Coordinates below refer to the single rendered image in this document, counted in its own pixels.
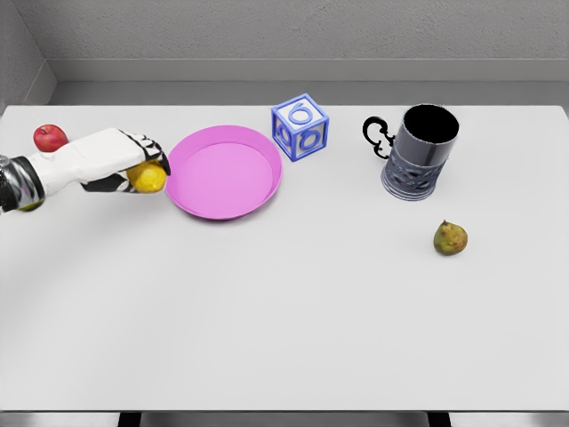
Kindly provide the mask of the red apple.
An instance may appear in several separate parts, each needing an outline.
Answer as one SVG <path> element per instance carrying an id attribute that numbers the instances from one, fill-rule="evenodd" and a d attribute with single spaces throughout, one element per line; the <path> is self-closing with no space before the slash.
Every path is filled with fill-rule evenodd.
<path id="1" fill-rule="evenodd" d="M 35 129 L 33 141 L 41 152 L 52 153 L 68 144 L 68 136 L 57 125 L 41 125 Z"/>

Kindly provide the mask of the green-brown pear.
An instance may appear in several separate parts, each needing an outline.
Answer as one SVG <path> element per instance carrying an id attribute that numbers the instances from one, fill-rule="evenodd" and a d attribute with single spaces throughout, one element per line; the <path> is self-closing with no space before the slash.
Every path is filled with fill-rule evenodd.
<path id="1" fill-rule="evenodd" d="M 468 244 L 468 233 L 458 224 L 443 221 L 433 238 L 435 250 L 442 255 L 451 256 L 462 252 Z"/>

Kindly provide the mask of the blue and white letter block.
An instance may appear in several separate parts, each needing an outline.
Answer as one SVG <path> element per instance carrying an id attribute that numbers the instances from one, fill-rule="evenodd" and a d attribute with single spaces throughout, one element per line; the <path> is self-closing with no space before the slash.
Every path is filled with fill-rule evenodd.
<path id="1" fill-rule="evenodd" d="M 292 161 L 327 145 L 329 117 L 304 93 L 271 108 L 272 138 Z"/>

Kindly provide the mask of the pink round plate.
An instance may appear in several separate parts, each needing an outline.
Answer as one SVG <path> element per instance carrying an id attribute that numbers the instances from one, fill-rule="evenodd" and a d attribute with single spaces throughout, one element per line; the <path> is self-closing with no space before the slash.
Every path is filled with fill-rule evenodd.
<path id="1" fill-rule="evenodd" d="M 168 155 L 165 186 L 171 201 L 210 220 L 246 215 L 276 192 L 283 162 L 263 134 L 239 125 L 217 125 L 185 137 Z"/>

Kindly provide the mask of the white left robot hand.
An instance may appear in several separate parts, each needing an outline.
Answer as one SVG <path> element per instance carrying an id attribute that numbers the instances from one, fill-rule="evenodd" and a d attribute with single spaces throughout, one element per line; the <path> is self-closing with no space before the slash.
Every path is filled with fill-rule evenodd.
<path id="1" fill-rule="evenodd" d="M 72 141 L 89 158 L 96 170 L 92 180 L 80 182 L 89 192 L 139 193 L 128 181 L 126 171 L 143 162 L 156 160 L 171 174 L 168 158 L 162 147 L 144 134 L 108 128 Z"/>

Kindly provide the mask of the yellow lemon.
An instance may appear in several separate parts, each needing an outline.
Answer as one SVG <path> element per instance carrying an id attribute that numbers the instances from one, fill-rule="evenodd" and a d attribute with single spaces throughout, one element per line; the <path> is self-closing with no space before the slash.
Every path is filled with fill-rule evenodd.
<path id="1" fill-rule="evenodd" d="M 152 160 L 128 169 L 126 177 L 139 193 L 149 194 L 164 188 L 167 173 L 158 161 Z"/>

